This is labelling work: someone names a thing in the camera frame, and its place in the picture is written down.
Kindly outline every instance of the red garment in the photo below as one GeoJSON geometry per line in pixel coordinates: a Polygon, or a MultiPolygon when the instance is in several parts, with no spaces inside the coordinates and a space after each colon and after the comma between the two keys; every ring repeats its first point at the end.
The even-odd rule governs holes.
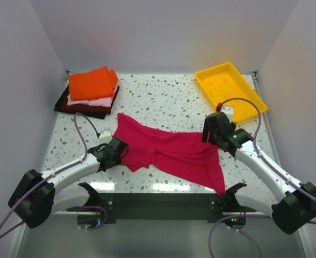
{"type": "Polygon", "coordinates": [[[201,142],[202,133],[170,133],[143,126],[119,113],[114,137],[128,144],[122,165],[132,172],[153,164],[166,173],[225,194],[218,148],[201,142]]]}

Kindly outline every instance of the folded clothes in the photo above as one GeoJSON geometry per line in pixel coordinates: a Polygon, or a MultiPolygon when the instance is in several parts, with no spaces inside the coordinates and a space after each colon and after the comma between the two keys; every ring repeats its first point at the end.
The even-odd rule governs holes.
{"type": "Polygon", "coordinates": [[[67,113],[67,114],[74,114],[80,112],[88,117],[95,117],[99,119],[104,119],[107,114],[111,114],[111,109],[117,97],[117,94],[120,90],[120,86],[117,88],[115,95],[113,97],[112,103],[110,107],[102,107],[102,106],[87,106],[87,105],[67,105],[67,96],[69,95],[69,87],[65,89],[62,93],[60,98],[55,104],[54,111],[67,113]]]}
{"type": "Polygon", "coordinates": [[[81,104],[81,105],[88,105],[88,106],[103,106],[105,108],[109,108],[111,106],[112,101],[113,101],[113,97],[92,99],[90,101],[73,101],[71,99],[71,94],[67,96],[68,106],[81,104]]]}
{"type": "Polygon", "coordinates": [[[217,146],[201,142],[202,133],[170,133],[143,126],[119,113],[114,134],[128,144],[122,165],[132,172],[153,164],[162,171],[225,193],[217,146]]]}
{"type": "Polygon", "coordinates": [[[68,77],[71,99],[89,101],[114,96],[115,85],[107,66],[87,73],[72,74],[68,77]]]}

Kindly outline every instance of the plastic tray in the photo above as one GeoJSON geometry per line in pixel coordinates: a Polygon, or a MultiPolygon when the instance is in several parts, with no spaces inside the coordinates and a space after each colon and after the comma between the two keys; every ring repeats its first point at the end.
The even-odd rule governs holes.
{"type": "MultiPolygon", "coordinates": [[[[196,83],[214,109],[218,103],[229,98],[241,97],[254,102],[260,111],[266,112],[267,105],[231,62],[223,63],[195,73],[196,83]]],[[[233,121],[240,123],[257,117],[257,111],[247,102],[230,101],[225,105],[234,110],[233,121]]]]}

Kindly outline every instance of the white wall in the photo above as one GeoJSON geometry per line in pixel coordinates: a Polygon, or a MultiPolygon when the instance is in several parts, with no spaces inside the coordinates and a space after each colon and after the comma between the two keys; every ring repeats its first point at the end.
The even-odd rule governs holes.
{"type": "MultiPolygon", "coordinates": [[[[63,80],[62,65],[31,3],[0,1],[0,220],[23,174],[41,167],[63,80]]],[[[0,241],[0,258],[10,241],[11,236],[0,241]]]]}
{"type": "MultiPolygon", "coordinates": [[[[316,185],[316,0],[299,0],[258,83],[282,166],[316,185]]],[[[308,229],[316,250],[316,226],[308,229]]]]}
{"type": "Polygon", "coordinates": [[[63,66],[257,71],[297,0],[31,0],[63,66]]]}

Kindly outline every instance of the terrazzo surface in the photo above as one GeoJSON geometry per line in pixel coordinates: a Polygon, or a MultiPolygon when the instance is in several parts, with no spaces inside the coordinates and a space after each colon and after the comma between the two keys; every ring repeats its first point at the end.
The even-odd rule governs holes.
{"type": "MultiPolygon", "coordinates": [[[[143,125],[169,132],[201,132],[205,115],[214,112],[206,98],[197,87],[191,74],[120,74],[120,91],[111,115],[104,120],[90,118],[99,131],[117,128],[117,114],[124,113],[143,125]]],[[[251,76],[244,75],[254,87],[251,76]]],[[[78,125],[88,147],[97,145],[92,127],[81,117],[78,125]]],[[[253,134],[257,119],[240,123],[253,134]]],[[[262,122],[258,134],[258,144],[272,158],[272,148],[267,129],[262,122]]],[[[57,168],[83,154],[83,147],[74,128],[73,115],[59,113],[49,145],[44,170],[57,168]]],[[[267,186],[240,161],[234,161],[230,154],[219,151],[226,188],[242,182],[251,191],[262,191],[271,196],[267,186]]],[[[124,166],[116,166],[106,172],[88,176],[68,188],[79,188],[80,182],[90,183],[98,192],[135,192],[135,193],[210,193],[214,190],[169,175],[150,166],[131,172],[124,166]]]]}

